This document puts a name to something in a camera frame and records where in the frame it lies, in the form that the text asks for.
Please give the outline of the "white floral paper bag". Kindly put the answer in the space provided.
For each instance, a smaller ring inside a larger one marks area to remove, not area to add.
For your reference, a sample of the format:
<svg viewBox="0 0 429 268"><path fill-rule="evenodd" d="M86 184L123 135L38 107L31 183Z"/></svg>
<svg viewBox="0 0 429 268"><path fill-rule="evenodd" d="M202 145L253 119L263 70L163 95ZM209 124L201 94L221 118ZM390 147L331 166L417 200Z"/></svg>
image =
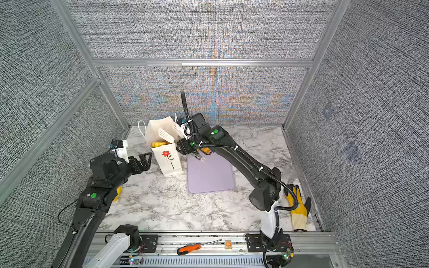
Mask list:
<svg viewBox="0 0 429 268"><path fill-rule="evenodd" d="M177 142L184 136L179 130L179 126L169 116L163 119L150 120L148 124L140 120L137 127L142 134L146 144L150 147L158 165L165 176L177 175L183 172L181 158L177 152ZM175 141L169 145L152 148L152 142L167 142L158 135L158 129L163 128L167 133L172 135Z"/></svg>

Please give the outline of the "striped round bun top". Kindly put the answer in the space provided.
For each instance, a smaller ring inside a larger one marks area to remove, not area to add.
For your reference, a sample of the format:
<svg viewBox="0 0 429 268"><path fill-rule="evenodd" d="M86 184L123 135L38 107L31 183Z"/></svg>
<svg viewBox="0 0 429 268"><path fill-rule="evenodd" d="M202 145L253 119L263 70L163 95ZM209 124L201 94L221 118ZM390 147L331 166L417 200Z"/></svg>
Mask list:
<svg viewBox="0 0 429 268"><path fill-rule="evenodd" d="M152 142L151 147L157 148L157 147L161 147L161 146L169 145L169 144L170 144L169 142Z"/></svg>

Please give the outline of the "small striped bun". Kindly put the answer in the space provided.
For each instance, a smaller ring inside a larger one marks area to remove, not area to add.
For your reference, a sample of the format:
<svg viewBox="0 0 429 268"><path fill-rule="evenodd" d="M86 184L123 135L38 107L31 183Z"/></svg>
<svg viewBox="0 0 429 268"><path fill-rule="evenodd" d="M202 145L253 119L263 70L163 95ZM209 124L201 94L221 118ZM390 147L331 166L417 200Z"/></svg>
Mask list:
<svg viewBox="0 0 429 268"><path fill-rule="evenodd" d="M210 155L212 153L212 151L209 148L202 148L201 151L207 155Z"/></svg>

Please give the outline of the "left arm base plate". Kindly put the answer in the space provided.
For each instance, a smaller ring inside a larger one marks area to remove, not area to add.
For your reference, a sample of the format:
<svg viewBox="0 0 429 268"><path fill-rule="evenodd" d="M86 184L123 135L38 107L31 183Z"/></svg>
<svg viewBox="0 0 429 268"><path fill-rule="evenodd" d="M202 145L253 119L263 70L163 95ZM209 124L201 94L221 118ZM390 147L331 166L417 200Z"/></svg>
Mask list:
<svg viewBox="0 0 429 268"><path fill-rule="evenodd" d="M155 253L158 246L159 236L156 234L141 234L140 246L137 250L138 253Z"/></svg>

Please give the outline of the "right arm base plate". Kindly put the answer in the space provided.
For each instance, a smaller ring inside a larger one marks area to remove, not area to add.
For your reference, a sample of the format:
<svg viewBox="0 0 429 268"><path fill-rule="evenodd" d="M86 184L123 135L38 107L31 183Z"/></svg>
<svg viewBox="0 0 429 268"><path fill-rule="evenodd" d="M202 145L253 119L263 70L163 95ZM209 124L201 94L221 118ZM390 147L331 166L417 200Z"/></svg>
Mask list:
<svg viewBox="0 0 429 268"><path fill-rule="evenodd" d="M262 233L247 233L245 242L249 252L263 252L268 246L270 239ZM268 252L287 252L294 253L294 248L290 235L282 233L278 235L271 243L271 248Z"/></svg>

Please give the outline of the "white food tongs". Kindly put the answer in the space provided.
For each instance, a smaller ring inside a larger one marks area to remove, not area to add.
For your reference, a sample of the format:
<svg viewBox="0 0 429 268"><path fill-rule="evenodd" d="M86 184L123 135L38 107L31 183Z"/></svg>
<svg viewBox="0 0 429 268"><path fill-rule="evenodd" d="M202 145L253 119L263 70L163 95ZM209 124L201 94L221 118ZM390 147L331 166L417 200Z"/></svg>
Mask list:
<svg viewBox="0 0 429 268"><path fill-rule="evenodd" d="M165 141L167 141L171 144L175 141L174 137L172 135L170 135L169 133L167 133L161 127L158 129L158 135L159 135L159 137L161 137L162 139L164 139ZM203 161L203 162L206 161L206 159L204 157L202 157L198 152L193 152L192 154L197 160Z"/></svg>

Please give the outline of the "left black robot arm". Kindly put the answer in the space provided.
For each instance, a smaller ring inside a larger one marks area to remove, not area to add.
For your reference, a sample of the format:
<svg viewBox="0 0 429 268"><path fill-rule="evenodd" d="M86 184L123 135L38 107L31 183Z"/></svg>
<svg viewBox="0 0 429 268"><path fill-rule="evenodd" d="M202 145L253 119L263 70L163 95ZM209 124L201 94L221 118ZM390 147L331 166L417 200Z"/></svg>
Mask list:
<svg viewBox="0 0 429 268"><path fill-rule="evenodd" d="M131 156L127 163L113 153L105 153L90 160L93 175L76 201L70 231L51 265L53 268L83 265L96 231L117 197L117 189L130 176L148 171L152 157L152 153Z"/></svg>

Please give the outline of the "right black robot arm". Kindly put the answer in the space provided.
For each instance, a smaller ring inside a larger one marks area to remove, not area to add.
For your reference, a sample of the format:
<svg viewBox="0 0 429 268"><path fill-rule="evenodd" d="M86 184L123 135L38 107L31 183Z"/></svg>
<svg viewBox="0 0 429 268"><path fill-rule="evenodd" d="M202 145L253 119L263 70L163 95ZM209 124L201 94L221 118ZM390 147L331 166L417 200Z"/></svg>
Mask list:
<svg viewBox="0 0 429 268"><path fill-rule="evenodd" d="M281 238L279 211L294 211L298 208L297 194L281 179L278 168L269 168L248 154L221 126L211 127L201 113L191 116L185 93L181 93L185 114L185 127L191 132L189 138L177 142L177 151L182 155L199 155L208 148L234 166L254 188L249 195L251 204L262 212L261 243L266 249L275 247Z"/></svg>

